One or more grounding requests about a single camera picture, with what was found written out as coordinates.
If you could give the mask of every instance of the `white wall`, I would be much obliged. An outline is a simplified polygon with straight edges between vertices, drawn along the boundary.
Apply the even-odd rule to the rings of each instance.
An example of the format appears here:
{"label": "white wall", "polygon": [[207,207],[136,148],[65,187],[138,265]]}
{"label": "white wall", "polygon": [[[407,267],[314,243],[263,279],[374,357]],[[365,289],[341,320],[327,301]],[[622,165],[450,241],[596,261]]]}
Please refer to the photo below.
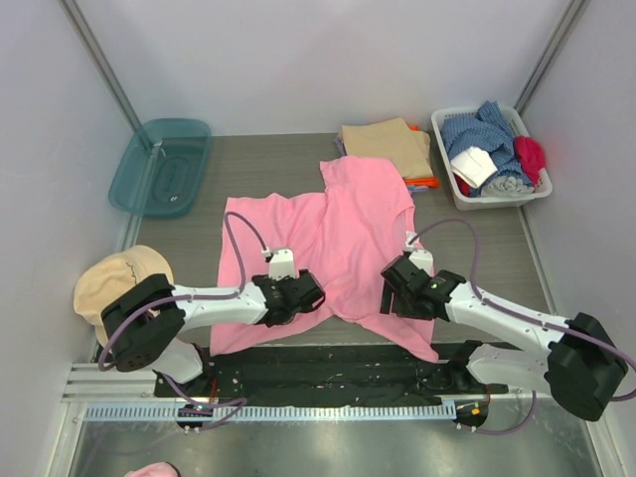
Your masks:
{"label": "white wall", "polygon": [[336,131],[512,104],[567,0],[80,0],[142,120]]}
{"label": "white wall", "polygon": [[[585,311],[636,356],[636,2],[593,1],[525,117],[553,195],[528,207],[560,313]],[[624,391],[633,389],[630,377]],[[636,401],[608,415],[636,475]]]}
{"label": "white wall", "polygon": [[130,137],[57,2],[0,17],[0,474],[44,475],[53,416],[87,325],[80,274],[121,235],[106,194]]}

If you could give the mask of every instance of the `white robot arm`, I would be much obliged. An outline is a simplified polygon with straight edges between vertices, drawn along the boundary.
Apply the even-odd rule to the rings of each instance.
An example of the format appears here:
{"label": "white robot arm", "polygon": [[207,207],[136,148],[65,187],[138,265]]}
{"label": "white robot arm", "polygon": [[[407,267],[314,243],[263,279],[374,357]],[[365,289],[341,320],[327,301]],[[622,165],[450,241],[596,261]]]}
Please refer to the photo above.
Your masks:
{"label": "white robot arm", "polygon": [[112,346],[116,368],[151,369],[184,384],[203,372],[205,357],[181,341],[180,333],[221,323],[284,325],[297,313],[322,304],[324,291],[308,270],[298,272],[292,250],[268,252],[267,261],[268,275],[254,276],[240,293],[237,288],[173,286],[165,275],[151,275],[119,297],[101,314],[108,338],[135,310],[161,298],[172,302],[139,317],[121,333]]}
{"label": "white robot arm", "polygon": [[435,381],[446,386],[466,380],[503,384],[551,395],[578,417],[600,419],[625,377],[627,365],[598,346],[565,333],[574,330],[613,346],[595,318],[583,313],[574,319],[540,313],[487,293],[455,273],[441,270],[433,274],[432,255],[410,244],[411,239],[412,235],[407,237],[404,253],[382,272],[381,311],[471,326],[515,348],[466,342],[461,357],[451,360],[444,373],[430,380],[430,386],[434,388]]}

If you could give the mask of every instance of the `pink object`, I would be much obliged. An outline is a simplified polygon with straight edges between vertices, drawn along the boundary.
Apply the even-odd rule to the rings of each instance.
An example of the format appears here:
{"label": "pink object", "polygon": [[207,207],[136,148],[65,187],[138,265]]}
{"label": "pink object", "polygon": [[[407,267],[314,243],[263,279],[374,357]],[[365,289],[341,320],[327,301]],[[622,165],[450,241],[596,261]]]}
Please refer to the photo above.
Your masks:
{"label": "pink object", "polygon": [[175,468],[165,462],[146,465],[143,469],[128,472],[124,477],[179,477]]}
{"label": "pink object", "polygon": [[539,171],[546,167],[544,148],[535,139],[528,136],[517,136],[514,144],[515,154],[521,162],[521,168],[536,186],[540,178]]}
{"label": "pink object", "polygon": [[[291,199],[277,194],[265,199],[230,198],[226,210],[248,218],[270,248],[289,246],[296,266],[309,269],[325,289],[325,303],[284,326],[217,325],[212,329],[212,353],[233,353],[302,333],[336,315],[435,362],[437,354],[430,348],[432,321],[379,312],[380,272],[401,254],[406,231],[414,230],[414,205],[401,175],[387,159],[355,156],[321,162],[320,170],[324,193]],[[233,232],[247,277],[267,274],[258,242],[250,230],[236,224]],[[238,283],[237,259],[224,228],[218,286]]]}

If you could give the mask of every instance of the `folded beige cloth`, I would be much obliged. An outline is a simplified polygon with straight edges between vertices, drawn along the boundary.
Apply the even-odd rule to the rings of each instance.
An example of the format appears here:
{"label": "folded beige cloth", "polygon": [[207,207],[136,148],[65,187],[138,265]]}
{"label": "folded beige cloth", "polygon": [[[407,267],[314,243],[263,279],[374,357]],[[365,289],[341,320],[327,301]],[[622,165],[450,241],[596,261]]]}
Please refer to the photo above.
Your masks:
{"label": "folded beige cloth", "polygon": [[149,246],[135,245],[107,256],[79,278],[73,307],[77,314],[95,327],[95,335],[101,346],[108,342],[101,322],[103,309],[155,273],[163,273],[170,283],[174,282],[170,265],[158,251]]}
{"label": "folded beige cloth", "polygon": [[412,131],[400,117],[368,126],[342,126],[341,135],[349,155],[386,157],[405,179],[433,176],[430,137]]}

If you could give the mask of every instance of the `purple cable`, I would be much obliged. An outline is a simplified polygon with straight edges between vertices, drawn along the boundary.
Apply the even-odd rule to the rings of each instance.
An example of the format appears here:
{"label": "purple cable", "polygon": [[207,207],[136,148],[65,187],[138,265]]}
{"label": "purple cable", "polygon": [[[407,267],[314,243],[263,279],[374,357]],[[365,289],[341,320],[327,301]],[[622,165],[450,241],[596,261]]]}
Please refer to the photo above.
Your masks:
{"label": "purple cable", "polygon": [[[163,377],[166,380],[166,382],[170,385],[170,388],[172,388],[174,390],[174,392],[177,395],[179,395],[180,398],[185,399],[191,405],[200,405],[200,406],[206,407],[208,409],[217,409],[219,407],[229,407],[231,405],[235,405],[236,406],[236,408],[233,409],[225,417],[222,417],[219,420],[215,420],[214,422],[210,422],[209,424],[202,425],[200,427],[201,430],[208,430],[208,429],[214,429],[215,427],[219,427],[221,424],[223,424],[224,422],[228,421],[230,418],[234,417],[237,414],[237,412],[239,412],[241,409],[243,409],[245,407],[245,405],[247,404],[247,399],[245,399],[244,397],[237,397],[236,399],[229,400],[228,402],[223,402],[223,403],[218,403],[218,404],[213,404],[211,402],[198,402],[198,401],[192,399],[191,397],[189,397],[188,395],[186,395],[181,390],[181,388],[179,388],[179,385],[177,385],[177,383],[175,383],[175,381],[172,378],[170,378],[168,375],[163,375]],[[210,415],[211,414],[209,411],[197,411],[196,409],[188,410],[188,412],[193,412],[194,414],[201,414],[201,415]]]}
{"label": "purple cable", "polygon": [[483,434],[483,435],[508,435],[508,434],[512,434],[513,432],[517,432],[518,430],[523,429],[524,427],[526,427],[526,425],[532,419],[533,415],[535,415],[535,411],[536,410],[537,410],[537,393],[535,391],[533,391],[533,401],[530,404],[530,410],[528,411],[528,414],[526,415],[526,417],[524,417],[524,420],[522,420],[517,425],[514,425],[514,426],[510,427],[509,429],[504,429],[504,430],[475,429],[473,431],[472,427],[470,425],[465,425],[465,424],[461,424],[461,427],[462,427],[462,429],[470,430],[471,432],[475,432],[476,434]]}
{"label": "purple cable", "polygon": [[[554,325],[552,323],[544,323],[541,320],[538,320],[537,318],[531,318],[530,316],[526,316],[523,313],[519,313],[518,311],[515,310],[511,310],[509,308],[506,308],[503,305],[500,305],[497,302],[492,301],[489,298],[484,298],[483,294],[481,293],[481,291],[479,290],[479,288],[477,287],[477,281],[475,279],[476,277],[476,273],[477,273],[477,263],[479,261],[479,238],[477,237],[477,233],[475,232],[475,228],[469,223],[464,221],[463,219],[444,219],[442,221],[438,221],[435,222],[427,227],[425,227],[424,229],[422,229],[420,232],[418,232],[409,242],[409,244],[413,244],[417,239],[419,239],[421,236],[423,236],[424,234],[426,234],[427,232],[435,229],[438,226],[441,226],[442,224],[448,224],[448,223],[458,223],[458,224],[463,224],[464,226],[468,227],[468,229],[470,229],[471,234],[473,235],[473,240],[474,240],[474,251],[473,251],[473,262],[471,264],[470,267],[470,286],[473,290],[473,293],[475,293],[475,296],[477,298],[479,298],[479,300],[482,303],[485,303],[486,305],[490,306],[491,308],[494,308],[498,311],[501,311],[503,313],[506,313],[509,316],[512,316],[513,318],[517,318],[520,319],[522,321],[525,321],[526,323],[530,323],[532,325],[535,326],[539,326],[542,328],[548,328],[554,331],[559,331],[561,333],[565,333],[567,335],[573,336],[574,338],[577,338],[579,340],[583,340],[586,341],[588,343],[591,343],[611,354],[613,354],[614,356],[620,358],[621,360],[625,361],[632,370],[636,371],[636,361],[633,360],[630,356],[628,356],[626,353],[624,353],[623,351],[619,350],[618,348],[609,345],[601,340],[598,340],[594,337],[585,335],[584,333],[580,333],[576,330],[570,330],[569,328],[565,328],[564,326],[560,326],[560,325]],[[623,396],[617,396],[617,397],[613,397],[611,400],[614,402],[619,402],[619,401],[625,401],[625,400],[630,400],[630,399],[634,399],[636,398],[636,389],[634,389],[633,391],[631,391],[630,393],[627,393],[626,395]],[[530,422],[531,417],[533,416],[535,409],[536,409],[536,404],[537,404],[537,394],[535,392],[533,392],[533,403],[532,406],[530,408],[530,411],[528,413],[528,415],[526,416],[526,418],[520,422],[518,425],[511,427],[510,429],[506,429],[506,430],[485,430],[485,429],[477,429],[475,432],[480,433],[480,434],[488,434],[488,435],[506,435],[506,434],[510,434],[511,432],[515,432],[519,429],[521,429],[522,427],[524,427],[528,422]]]}
{"label": "purple cable", "polygon": [[[261,234],[258,232],[256,227],[248,219],[246,219],[244,216],[242,216],[241,214],[236,213],[236,212],[226,212],[226,214],[224,215],[224,222],[226,223],[226,229],[228,230],[228,237],[230,238],[230,243],[232,244],[232,249],[235,251],[235,255],[237,256],[238,269],[240,271],[240,285],[238,286],[237,291],[233,291],[232,293],[229,293],[227,295],[198,294],[198,295],[169,296],[169,297],[166,297],[166,298],[160,298],[160,299],[155,300],[155,301],[153,301],[151,303],[148,303],[145,306],[142,306],[141,308],[136,310],[134,313],[132,313],[128,318],[126,318],[121,323],[121,325],[119,325],[117,327],[117,329],[112,334],[112,336],[110,337],[110,339],[108,340],[106,345],[103,347],[103,350],[102,350],[102,352],[99,355],[99,358],[97,360],[97,366],[98,366],[98,368],[101,371],[108,371],[108,370],[110,370],[111,368],[113,368],[115,366],[114,363],[107,363],[106,362],[106,358],[108,357],[108,353],[112,349],[113,345],[117,342],[117,340],[119,339],[121,334],[124,332],[124,330],[130,325],[130,323],[132,323],[134,320],[136,320],[139,316],[143,315],[147,311],[149,311],[149,310],[151,310],[153,308],[156,308],[156,307],[158,307],[160,305],[165,305],[166,303],[173,303],[173,302],[182,301],[182,300],[231,300],[233,298],[236,298],[237,296],[239,296],[242,293],[242,291],[245,288],[245,284],[246,284],[245,265],[244,265],[244,263],[242,261],[242,256],[240,255],[239,245],[237,244],[237,240],[235,238],[235,235],[232,232],[232,226],[230,225],[230,217],[236,217],[237,219],[240,219],[241,221],[243,221],[249,227],[249,229],[254,233],[254,235],[256,236],[258,241],[260,242],[260,246],[262,247],[263,250],[267,250],[267,245],[265,244],[265,240],[263,240]],[[233,417],[235,414],[237,414],[237,412],[239,412],[247,404],[247,399],[245,399],[244,397],[239,397],[239,398],[230,400],[228,402],[216,403],[216,404],[211,403],[211,402],[197,402],[197,401],[193,400],[192,398],[188,397],[181,390],[179,385],[177,383],[175,383],[175,381],[172,378],[170,378],[167,375],[163,375],[163,377],[165,378],[166,382],[170,385],[170,387],[173,389],[173,391],[179,397],[185,399],[187,402],[189,402],[192,405],[200,405],[200,406],[206,407],[208,409],[215,409],[215,408],[219,408],[219,407],[227,407],[227,406],[231,406],[231,405],[235,405],[237,407],[236,409],[234,409],[232,412],[230,412],[225,417],[222,417],[221,419],[219,419],[219,420],[217,420],[215,422],[211,422],[209,424],[202,425],[200,427],[201,430],[207,430],[207,429],[212,429],[212,428],[218,427],[219,425],[223,424],[228,419]]]}

